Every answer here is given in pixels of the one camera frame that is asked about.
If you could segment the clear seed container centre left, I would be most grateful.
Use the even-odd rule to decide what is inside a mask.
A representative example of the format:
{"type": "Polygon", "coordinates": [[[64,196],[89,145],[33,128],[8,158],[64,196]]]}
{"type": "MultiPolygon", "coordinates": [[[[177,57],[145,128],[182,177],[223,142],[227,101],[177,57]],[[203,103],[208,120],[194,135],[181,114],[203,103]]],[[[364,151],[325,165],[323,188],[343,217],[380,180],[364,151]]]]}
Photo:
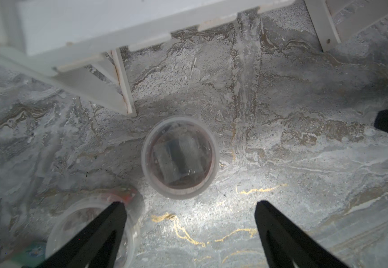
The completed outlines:
{"type": "Polygon", "coordinates": [[[219,169],[216,138],[203,122],[172,116],[157,123],[141,151],[141,167],[148,184],[171,199],[200,195],[219,169]]]}

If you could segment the green white lid jar left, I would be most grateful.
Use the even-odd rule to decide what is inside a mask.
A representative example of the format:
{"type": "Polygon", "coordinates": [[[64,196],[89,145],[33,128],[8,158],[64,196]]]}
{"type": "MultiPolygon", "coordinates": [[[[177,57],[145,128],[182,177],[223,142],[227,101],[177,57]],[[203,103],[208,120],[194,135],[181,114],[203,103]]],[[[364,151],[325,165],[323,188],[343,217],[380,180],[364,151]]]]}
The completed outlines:
{"type": "Polygon", "coordinates": [[[34,242],[0,263],[0,268],[36,268],[45,260],[45,242],[34,242]]]}

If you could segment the clear seed container far left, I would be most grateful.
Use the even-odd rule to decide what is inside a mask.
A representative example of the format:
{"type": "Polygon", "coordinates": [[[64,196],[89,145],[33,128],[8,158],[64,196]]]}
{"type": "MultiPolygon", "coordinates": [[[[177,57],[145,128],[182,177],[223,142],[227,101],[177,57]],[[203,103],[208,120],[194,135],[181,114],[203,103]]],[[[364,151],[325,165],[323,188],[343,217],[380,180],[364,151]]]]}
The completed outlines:
{"type": "Polygon", "coordinates": [[[140,245],[139,218],[144,212],[145,204],[137,190],[128,188],[95,194],[72,204],[57,219],[48,237],[45,257],[49,258],[60,250],[113,202],[124,203],[127,212],[124,234],[114,266],[131,267],[140,245]]]}

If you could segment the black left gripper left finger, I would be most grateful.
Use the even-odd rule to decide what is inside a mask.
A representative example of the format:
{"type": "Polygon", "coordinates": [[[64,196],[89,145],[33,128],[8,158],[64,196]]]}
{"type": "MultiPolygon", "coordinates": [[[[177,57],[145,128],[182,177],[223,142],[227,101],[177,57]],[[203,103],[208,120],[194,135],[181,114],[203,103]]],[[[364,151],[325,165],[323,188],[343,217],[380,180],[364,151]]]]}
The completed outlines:
{"type": "Polygon", "coordinates": [[[40,268],[113,268],[119,251],[127,212],[113,202],[40,268]]]}

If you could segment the white slatted wooden shelf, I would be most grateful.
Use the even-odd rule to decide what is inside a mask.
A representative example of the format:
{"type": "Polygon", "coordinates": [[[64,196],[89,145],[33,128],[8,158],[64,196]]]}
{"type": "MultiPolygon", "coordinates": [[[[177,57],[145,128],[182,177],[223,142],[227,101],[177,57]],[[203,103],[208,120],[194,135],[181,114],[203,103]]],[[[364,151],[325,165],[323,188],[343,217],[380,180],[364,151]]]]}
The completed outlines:
{"type": "Polygon", "coordinates": [[[290,1],[0,1],[0,65],[125,116],[136,114],[121,47],[204,31],[290,1]]]}

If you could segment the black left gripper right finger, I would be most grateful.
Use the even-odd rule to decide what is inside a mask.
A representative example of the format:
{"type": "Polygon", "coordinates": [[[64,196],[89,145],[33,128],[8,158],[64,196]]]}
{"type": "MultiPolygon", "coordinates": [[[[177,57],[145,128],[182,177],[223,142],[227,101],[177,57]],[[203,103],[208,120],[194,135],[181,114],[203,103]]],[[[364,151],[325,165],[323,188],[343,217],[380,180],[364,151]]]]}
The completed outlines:
{"type": "Polygon", "coordinates": [[[268,201],[255,208],[255,222],[270,268],[346,268],[268,201]]]}

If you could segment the clear seed container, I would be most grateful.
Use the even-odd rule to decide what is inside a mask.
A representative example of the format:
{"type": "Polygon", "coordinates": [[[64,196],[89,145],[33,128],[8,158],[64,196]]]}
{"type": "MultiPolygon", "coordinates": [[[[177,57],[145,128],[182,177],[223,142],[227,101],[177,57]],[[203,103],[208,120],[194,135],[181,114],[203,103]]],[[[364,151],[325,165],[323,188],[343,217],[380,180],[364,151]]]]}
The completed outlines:
{"type": "Polygon", "coordinates": [[[172,116],[157,123],[141,151],[141,167],[148,184],[171,199],[200,195],[219,169],[216,138],[203,122],[172,116]]]}
{"type": "Polygon", "coordinates": [[[140,245],[139,218],[144,212],[145,204],[137,190],[128,188],[95,194],[72,204],[57,219],[48,237],[45,257],[49,258],[60,250],[113,202],[124,203],[127,212],[124,234],[114,266],[131,267],[140,245]]]}

